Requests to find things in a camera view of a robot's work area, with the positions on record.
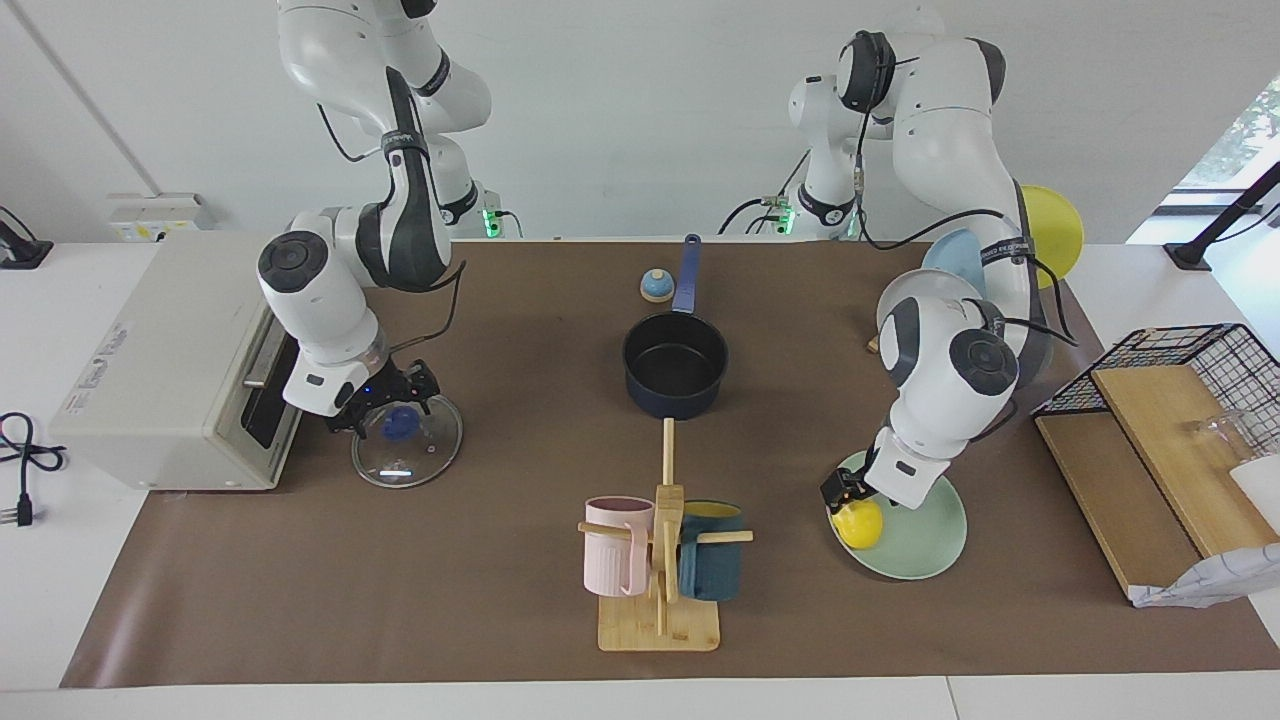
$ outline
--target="white microwave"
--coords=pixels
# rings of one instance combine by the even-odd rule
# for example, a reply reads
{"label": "white microwave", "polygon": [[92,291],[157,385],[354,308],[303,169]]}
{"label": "white microwave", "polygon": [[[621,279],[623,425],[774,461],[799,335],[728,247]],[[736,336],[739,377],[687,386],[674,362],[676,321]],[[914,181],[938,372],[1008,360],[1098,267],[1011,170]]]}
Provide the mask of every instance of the white microwave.
{"label": "white microwave", "polygon": [[50,434],[140,489],[274,488],[301,413],[280,392],[297,343],[257,283],[268,238],[168,236]]}

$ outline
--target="pink mug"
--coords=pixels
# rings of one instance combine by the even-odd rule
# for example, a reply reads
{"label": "pink mug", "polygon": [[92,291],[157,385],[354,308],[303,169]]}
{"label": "pink mug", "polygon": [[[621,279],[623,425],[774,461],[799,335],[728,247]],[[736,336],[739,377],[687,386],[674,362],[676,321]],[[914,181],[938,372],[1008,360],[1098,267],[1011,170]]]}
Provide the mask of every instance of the pink mug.
{"label": "pink mug", "polygon": [[649,533],[653,501],[605,496],[586,501],[586,521],[631,530],[631,538],[585,533],[582,585],[605,597],[632,597],[649,589]]}

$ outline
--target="lemon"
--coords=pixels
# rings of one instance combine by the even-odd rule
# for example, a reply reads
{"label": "lemon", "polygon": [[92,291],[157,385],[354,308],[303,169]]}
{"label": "lemon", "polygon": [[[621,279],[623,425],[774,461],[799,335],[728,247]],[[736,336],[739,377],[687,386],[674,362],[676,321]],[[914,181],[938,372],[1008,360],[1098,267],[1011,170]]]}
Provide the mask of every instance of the lemon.
{"label": "lemon", "polygon": [[874,500],[855,500],[831,516],[840,539],[854,550],[865,550],[879,542],[884,532],[884,515]]}

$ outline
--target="white table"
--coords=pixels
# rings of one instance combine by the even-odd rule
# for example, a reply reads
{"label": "white table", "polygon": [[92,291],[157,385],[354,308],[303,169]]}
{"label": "white table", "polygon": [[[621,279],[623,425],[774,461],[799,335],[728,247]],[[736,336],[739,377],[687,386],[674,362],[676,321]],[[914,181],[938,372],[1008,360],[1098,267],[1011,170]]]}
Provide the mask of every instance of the white table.
{"label": "white table", "polygon": [[[38,272],[0,274],[0,409],[52,418],[155,250],[61,245]],[[1179,273],[1156,254],[1158,247],[1088,246],[1071,273],[1105,345],[1140,327],[1243,322],[1212,275]],[[0,717],[558,719],[608,708],[611,719],[623,720],[652,719],[662,702],[741,719],[1190,719],[1272,717],[1280,707],[1280,671],[56,691],[145,495],[73,461],[55,475],[35,473],[32,496],[44,512],[35,528],[0,527]],[[17,468],[6,464],[0,506],[15,497]],[[1272,637],[1280,635],[1280,593],[1254,605]]]}

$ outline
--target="blue pan handle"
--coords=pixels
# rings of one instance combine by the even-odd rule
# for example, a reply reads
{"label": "blue pan handle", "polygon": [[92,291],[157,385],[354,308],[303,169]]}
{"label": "blue pan handle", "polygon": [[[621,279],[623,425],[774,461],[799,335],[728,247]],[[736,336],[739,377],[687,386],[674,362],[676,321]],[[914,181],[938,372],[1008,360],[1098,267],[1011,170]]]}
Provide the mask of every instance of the blue pan handle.
{"label": "blue pan handle", "polygon": [[694,314],[694,295],[698,287],[698,261],[701,258],[703,238],[696,234],[685,236],[685,256],[680,261],[680,278],[676,284],[676,297],[671,309],[676,313]]}

